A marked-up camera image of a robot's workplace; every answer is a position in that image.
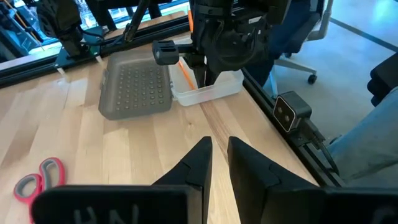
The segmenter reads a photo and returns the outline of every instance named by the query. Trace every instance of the chair wheel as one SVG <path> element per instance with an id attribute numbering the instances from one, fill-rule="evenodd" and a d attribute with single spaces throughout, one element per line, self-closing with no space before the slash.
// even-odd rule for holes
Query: chair wheel
<path id="1" fill-rule="evenodd" d="M 317 77 L 316 75 L 314 75 L 314 74 L 313 74 L 313 75 L 310 75 L 309 78 L 308 78 L 308 80 L 307 80 L 307 81 L 308 81 L 308 84 L 310 84 L 310 85 L 314 84 L 314 83 L 317 81 L 317 78 L 318 78 L 318 77 Z"/>
<path id="2" fill-rule="evenodd" d="M 284 53 L 286 58 L 291 58 L 292 57 L 292 53 Z"/>

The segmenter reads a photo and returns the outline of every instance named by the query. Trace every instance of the floor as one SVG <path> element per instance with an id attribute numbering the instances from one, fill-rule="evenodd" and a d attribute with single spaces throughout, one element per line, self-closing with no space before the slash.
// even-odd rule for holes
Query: floor
<path id="1" fill-rule="evenodd" d="M 332 17 L 398 45 L 398 18 L 393 13 L 397 11 L 394 0 L 335 0 Z M 366 88 L 369 73 L 393 53 L 330 23 L 323 40 L 304 43 L 300 53 L 292 56 L 318 70 L 316 84 L 307 83 L 309 73 L 289 68 L 275 67 L 274 76 L 280 93 L 296 91 L 312 107 L 313 122 L 331 140 L 348 132 L 374 108 Z M 269 82 L 264 88 L 271 92 Z"/>

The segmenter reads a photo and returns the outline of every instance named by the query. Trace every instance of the office chair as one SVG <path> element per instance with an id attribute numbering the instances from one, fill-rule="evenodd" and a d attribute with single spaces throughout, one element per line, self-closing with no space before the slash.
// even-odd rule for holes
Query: office chair
<path id="1" fill-rule="evenodd" d="M 326 0 L 311 0 L 310 12 L 303 13 L 301 10 L 297 10 L 297 13 L 292 13 L 291 15 L 288 13 L 284 23 L 280 26 L 281 29 L 286 29 L 286 27 L 282 26 L 289 25 L 292 27 L 298 26 L 298 28 L 293 35 L 289 37 L 287 45 L 283 45 L 283 49 L 280 50 L 281 53 L 285 55 L 285 58 L 275 60 L 274 65 L 310 72 L 311 75 L 308 78 L 308 83 L 311 85 L 317 80 L 317 71 L 308 66 L 294 62 L 289 58 L 293 53 L 298 53 L 300 51 L 304 42 L 325 38 L 331 16 L 333 0 L 328 0 L 325 12 L 323 12 L 325 1 Z M 292 2 L 290 6 L 305 8 L 302 2 Z M 320 28 L 318 30 L 314 30 L 319 23 Z M 274 68 L 269 75 L 269 79 L 271 82 L 273 97 L 276 98 L 278 90 Z"/>

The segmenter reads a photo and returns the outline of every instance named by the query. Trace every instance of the wooden table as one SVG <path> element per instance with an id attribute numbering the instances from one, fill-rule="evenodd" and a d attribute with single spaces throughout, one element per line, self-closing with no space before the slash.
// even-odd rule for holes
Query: wooden table
<path id="1" fill-rule="evenodd" d="M 209 223 L 239 223 L 226 159 L 230 136 L 316 184 L 246 90 L 189 107 L 174 102 L 168 112 L 133 121 L 108 121 L 98 111 L 102 72 L 90 63 L 67 70 L 71 83 L 54 73 L 0 90 L 0 223 L 28 223 L 27 206 L 12 190 L 50 156 L 65 164 L 67 184 L 151 184 L 203 136 L 213 140 Z"/>

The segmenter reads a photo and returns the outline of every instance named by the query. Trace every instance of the gray tray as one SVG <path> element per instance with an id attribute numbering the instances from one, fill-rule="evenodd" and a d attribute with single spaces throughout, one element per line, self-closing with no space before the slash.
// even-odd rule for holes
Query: gray tray
<path id="1" fill-rule="evenodd" d="M 132 119 L 168 111 L 172 105 L 167 66 L 150 50 L 112 54 L 101 83 L 99 112 L 109 120 Z"/>

